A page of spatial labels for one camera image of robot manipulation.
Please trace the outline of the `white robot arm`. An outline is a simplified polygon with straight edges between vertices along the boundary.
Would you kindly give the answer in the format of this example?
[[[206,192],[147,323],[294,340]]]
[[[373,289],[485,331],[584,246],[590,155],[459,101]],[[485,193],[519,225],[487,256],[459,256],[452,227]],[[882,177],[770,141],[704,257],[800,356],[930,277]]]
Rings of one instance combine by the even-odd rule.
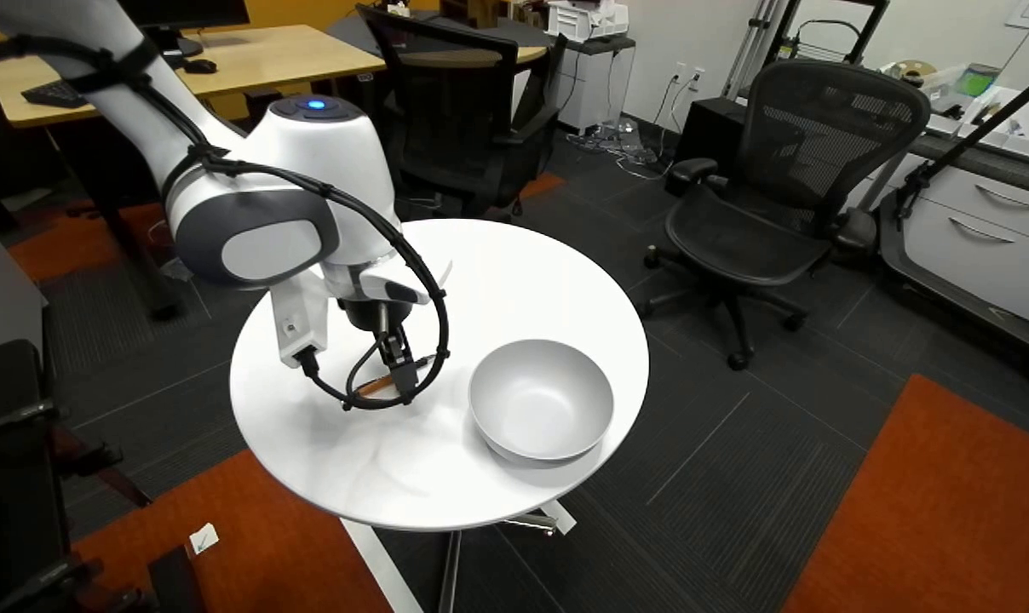
[[[140,148],[191,273],[273,301],[291,369],[317,369],[328,313],[345,311],[403,401],[433,380],[403,321],[441,289],[398,230],[392,169],[358,105],[284,99],[240,133],[117,0],[0,0],[0,59],[15,55],[49,62]]]

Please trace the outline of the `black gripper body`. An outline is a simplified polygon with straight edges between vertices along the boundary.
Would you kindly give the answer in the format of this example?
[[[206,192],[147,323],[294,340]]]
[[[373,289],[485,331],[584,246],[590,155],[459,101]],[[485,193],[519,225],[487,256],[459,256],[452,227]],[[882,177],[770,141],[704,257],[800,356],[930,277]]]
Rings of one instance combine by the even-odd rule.
[[[403,323],[422,301],[422,289],[381,269],[348,269],[333,284],[336,307],[358,331],[381,331]]]

